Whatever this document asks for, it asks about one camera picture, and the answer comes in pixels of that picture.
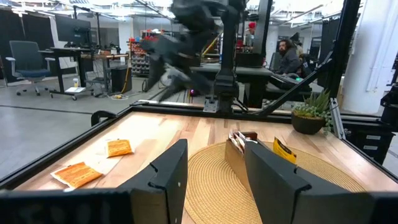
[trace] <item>storage rack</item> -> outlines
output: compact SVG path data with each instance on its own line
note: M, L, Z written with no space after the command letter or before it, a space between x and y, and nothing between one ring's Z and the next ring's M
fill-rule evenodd
M149 57L145 50L142 50L139 42L131 42L129 46L131 51L131 73L133 75L148 76L149 74Z

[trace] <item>snack packet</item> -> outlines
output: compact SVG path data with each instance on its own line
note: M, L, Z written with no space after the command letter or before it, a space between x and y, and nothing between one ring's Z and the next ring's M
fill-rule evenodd
M79 162L51 173L52 177L68 185L71 189L79 188L102 175L102 173L97 172L84 162Z
M296 164L297 155L294 154L289 148L284 146L277 138L274 139L274 153L286 159L287 161Z
M134 153L131 149L130 141L127 139L118 139L108 141L105 145L106 157L122 156L130 153Z

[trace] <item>yellow object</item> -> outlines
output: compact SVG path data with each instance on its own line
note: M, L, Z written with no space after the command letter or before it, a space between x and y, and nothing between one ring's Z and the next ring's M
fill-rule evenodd
M277 138L274 139L274 153L286 159L287 161L296 164L297 155L284 146Z
M130 141L127 139L109 141L106 145L106 153L108 158L130 154L132 153Z
M211 47L216 43L217 38L222 34L222 32L220 32L216 38L214 38L214 40L212 41L212 43L207 47L207 49L203 52L203 54L201 55L202 57L205 56L205 54L207 54L207 52L211 49Z
M131 50L129 51L129 62L131 62ZM125 79L124 79L124 85L123 85L123 89L122 89L122 92L121 92L121 93L124 93L124 91L126 90L126 87L127 87L127 78L128 78L128 76L129 76L130 66L131 66L131 64L129 63L129 65L127 66L126 77L125 77Z
M88 182L102 176L102 173L95 171L84 162L79 162L68 166L62 170L58 170L51 174L55 179L63 184L67 184L71 188L79 188Z

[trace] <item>blue office chair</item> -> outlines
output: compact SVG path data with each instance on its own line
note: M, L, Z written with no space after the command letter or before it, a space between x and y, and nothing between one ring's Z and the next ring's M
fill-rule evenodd
M27 91L28 88L34 88L36 95L40 96L39 88L45 90L49 88L39 85L38 82L51 75L50 62L55 61L55 59L45 58L47 69L43 69L42 54L39 52L39 46L36 42L12 40L10 47L12 57L6 57L6 60L11 62L12 76L32 82L31 86L18 89L17 95L21 95L21 90Z

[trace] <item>small box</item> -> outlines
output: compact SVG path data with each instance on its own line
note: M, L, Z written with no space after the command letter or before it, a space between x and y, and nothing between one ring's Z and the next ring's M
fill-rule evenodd
M253 141L257 141L257 133L246 132L242 133L246 137L251 138ZM246 173L246 165L244 163L244 154L232 143L230 139L226 141L225 145L225 159L227 163L231 166L234 173L238 176L244 188L253 197L251 192L248 175Z

